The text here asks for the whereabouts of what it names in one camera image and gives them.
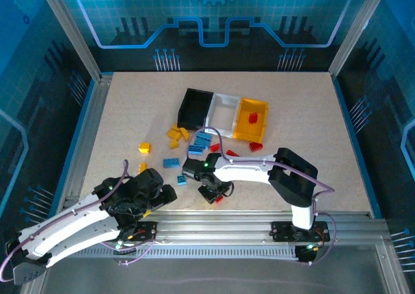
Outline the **large blue lego brick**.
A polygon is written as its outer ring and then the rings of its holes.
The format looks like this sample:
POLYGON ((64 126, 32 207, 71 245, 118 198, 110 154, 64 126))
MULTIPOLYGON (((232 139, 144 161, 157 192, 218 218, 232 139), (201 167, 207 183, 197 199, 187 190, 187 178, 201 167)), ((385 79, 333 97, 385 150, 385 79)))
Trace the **large blue lego brick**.
POLYGON ((209 149, 211 145, 212 135, 205 132, 198 132, 194 140, 194 145, 209 149))

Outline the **grey metal front panel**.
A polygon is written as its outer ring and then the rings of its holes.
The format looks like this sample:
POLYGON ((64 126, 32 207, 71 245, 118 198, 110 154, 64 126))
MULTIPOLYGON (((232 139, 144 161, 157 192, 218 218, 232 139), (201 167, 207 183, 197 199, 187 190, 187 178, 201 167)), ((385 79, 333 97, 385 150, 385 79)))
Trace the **grey metal front panel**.
POLYGON ((51 268, 41 294, 389 294, 366 253, 331 255, 315 267, 277 260, 69 259, 51 268))

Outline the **aluminium side rail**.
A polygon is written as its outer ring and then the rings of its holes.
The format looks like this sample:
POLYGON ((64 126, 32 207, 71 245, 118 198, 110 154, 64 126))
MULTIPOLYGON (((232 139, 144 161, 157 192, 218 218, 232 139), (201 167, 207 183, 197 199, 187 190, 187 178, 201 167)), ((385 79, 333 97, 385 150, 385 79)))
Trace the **aluminium side rail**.
POLYGON ((66 184, 65 198, 61 199, 58 212, 62 210, 66 203, 75 202, 75 200, 80 198, 112 77, 113 73, 106 72, 102 75, 101 81, 95 84, 86 120, 82 127, 80 141, 76 148, 75 161, 71 167, 69 180, 66 184))

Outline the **black plastic bin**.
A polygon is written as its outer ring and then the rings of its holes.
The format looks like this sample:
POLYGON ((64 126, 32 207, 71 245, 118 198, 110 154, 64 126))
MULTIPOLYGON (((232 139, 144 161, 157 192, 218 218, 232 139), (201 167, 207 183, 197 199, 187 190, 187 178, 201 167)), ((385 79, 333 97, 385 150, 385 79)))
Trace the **black plastic bin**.
POLYGON ((209 111, 213 92, 188 88, 178 111, 177 125, 187 130, 201 129, 209 111))

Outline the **clear plastic bin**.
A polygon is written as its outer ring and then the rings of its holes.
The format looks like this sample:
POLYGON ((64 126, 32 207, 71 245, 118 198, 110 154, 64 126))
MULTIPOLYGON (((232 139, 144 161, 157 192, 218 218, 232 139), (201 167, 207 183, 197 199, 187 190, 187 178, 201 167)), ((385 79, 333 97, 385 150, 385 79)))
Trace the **clear plastic bin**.
POLYGON ((233 138, 240 103, 238 96, 214 93, 204 126, 215 128, 221 136, 233 138))

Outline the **blue table edge strip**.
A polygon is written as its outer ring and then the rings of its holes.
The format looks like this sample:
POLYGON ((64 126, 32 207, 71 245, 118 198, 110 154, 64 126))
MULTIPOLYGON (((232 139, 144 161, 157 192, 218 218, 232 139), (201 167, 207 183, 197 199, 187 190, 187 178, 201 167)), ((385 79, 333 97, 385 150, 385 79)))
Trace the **blue table edge strip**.
POLYGON ((70 146, 67 152, 67 156, 65 158, 64 166, 62 168, 62 172, 58 180, 56 191, 53 196, 51 207, 49 208, 48 217, 55 216, 55 214, 60 209, 59 206, 60 206, 61 199, 65 198, 66 184, 67 184, 67 181, 69 180, 69 174, 70 174, 71 167, 73 165, 73 162, 75 161, 76 148, 77 148, 78 142, 80 141, 82 127, 86 120, 86 115, 88 112, 89 104, 91 102, 93 91, 95 89, 95 84, 96 82, 94 80, 91 80, 91 82, 89 83, 88 90, 86 93, 86 98, 84 100, 84 103, 80 111, 80 115, 78 117, 77 125, 75 127, 73 137, 71 139, 71 143, 70 143, 70 146))
POLYGON ((353 129, 353 125, 351 122, 351 117, 349 114, 349 110, 345 101, 345 98, 343 96, 340 84, 337 80, 337 78, 332 78, 333 86, 336 91, 336 95, 338 98, 338 103, 340 106, 340 109, 342 111, 342 115, 344 118, 344 122, 350 137, 351 145, 353 148, 353 152, 357 161, 357 166, 359 168, 359 172, 361 174, 362 182, 364 184, 364 188, 366 190, 366 195, 370 204, 371 212, 374 218, 376 219, 382 219, 383 214, 380 209, 380 205, 378 203, 374 187, 372 185, 372 181, 370 180, 369 172, 367 170, 364 157, 357 139, 357 135, 355 133, 355 130, 353 129))

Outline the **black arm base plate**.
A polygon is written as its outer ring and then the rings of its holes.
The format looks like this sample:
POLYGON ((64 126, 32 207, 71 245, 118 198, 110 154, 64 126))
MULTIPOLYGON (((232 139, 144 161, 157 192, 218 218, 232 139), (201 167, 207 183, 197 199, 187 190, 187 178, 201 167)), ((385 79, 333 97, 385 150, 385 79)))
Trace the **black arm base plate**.
POLYGON ((269 236, 273 242, 317 243, 331 239, 324 221, 315 221, 308 230, 296 227, 290 221, 274 221, 269 236))
POLYGON ((142 242, 154 239, 156 233, 157 222, 138 221, 122 227, 116 240, 121 240, 122 242, 142 242))

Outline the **aluminium frame post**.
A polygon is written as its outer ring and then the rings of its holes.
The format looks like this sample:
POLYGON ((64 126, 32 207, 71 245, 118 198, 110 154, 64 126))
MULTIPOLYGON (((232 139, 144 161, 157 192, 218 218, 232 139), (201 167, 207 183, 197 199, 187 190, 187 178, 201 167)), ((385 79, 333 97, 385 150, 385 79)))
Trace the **aluminium frame post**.
POLYGON ((351 54, 357 41, 361 37, 364 29, 367 27, 367 24, 370 21, 376 8, 378 7, 380 1, 381 0, 364 0, 353 23, 351 24, 351 27, 349 28, 349 31, 345 36, 345 39, 340 45, 340 48, 338 49, 328 69, 331 78, 336 78, 340 73, 343 65, 351 54))
POLYGON ((102 73, 91 53, 85 39, 83 38, 75 20, 66 7, 64 0, 46 0, 55 17, 59 21, 69 41, 75 48, 77 55, 86 67, 91 78, 95 82, 100 82, 102 73))

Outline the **aluminium front rail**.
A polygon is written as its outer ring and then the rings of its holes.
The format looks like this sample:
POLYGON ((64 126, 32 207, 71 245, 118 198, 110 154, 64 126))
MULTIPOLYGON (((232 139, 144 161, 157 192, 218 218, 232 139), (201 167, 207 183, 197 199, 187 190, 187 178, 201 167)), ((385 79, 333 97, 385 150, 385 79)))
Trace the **aluminium front rail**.
POLYGON ((157 222, 156 240, 171 245, 271 244, 271 222, 292 220, 289 212, 237 210, 158 210, 144 221, 157 222))

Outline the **yellow plastic bin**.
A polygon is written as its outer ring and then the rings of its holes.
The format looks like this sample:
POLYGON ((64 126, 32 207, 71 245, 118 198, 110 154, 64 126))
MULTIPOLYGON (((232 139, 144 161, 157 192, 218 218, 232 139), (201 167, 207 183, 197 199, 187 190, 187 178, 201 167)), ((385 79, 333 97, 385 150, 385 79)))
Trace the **yellow plastic bin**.
POLYGON ((267 127, 268 103, 243 97, 239 105, 233 138, 250 142, 262 143, 267 127), (257 112, 258 120, 249 124, 248 117, 257 112))

